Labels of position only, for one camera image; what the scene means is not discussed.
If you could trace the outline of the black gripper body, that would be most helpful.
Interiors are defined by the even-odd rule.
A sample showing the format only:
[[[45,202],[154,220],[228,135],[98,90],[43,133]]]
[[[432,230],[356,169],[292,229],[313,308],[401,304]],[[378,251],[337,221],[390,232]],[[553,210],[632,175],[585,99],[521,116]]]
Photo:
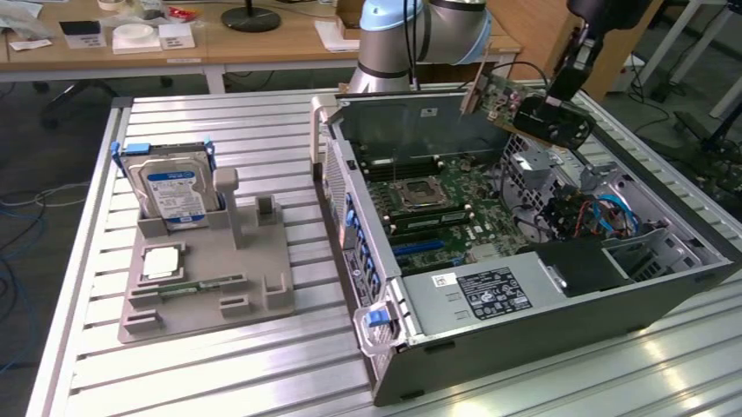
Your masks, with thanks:
[[[568,0],[569,13],[587,25],[587,38],[595,43],[604,40],[605,33],[613,28],[613,6],[609,0]]]

